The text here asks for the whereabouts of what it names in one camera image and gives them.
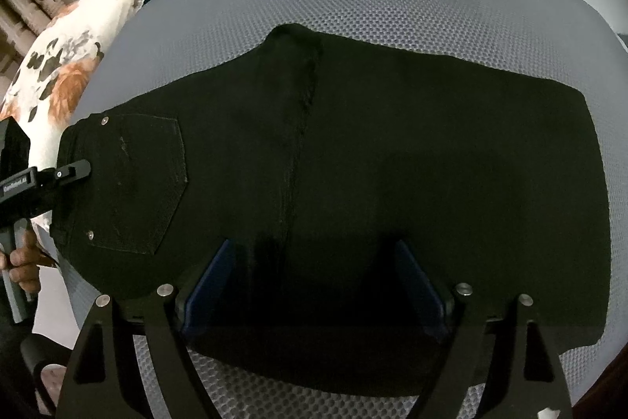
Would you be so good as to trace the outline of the person's left hand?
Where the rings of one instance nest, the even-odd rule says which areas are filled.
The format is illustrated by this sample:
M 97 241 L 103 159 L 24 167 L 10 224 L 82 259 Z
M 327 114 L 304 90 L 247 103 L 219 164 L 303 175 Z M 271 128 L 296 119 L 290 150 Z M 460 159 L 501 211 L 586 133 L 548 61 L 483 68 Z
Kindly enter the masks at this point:
M 9 272 L 9 279 L 26 293 L 37 295 L 40 285 L 40 268 L 46 264 L 44 254 L 39 250 L 35 233 L 31 229 L 24 231 L 22 245 L 9 256 L 1 253 L 1 270 Z

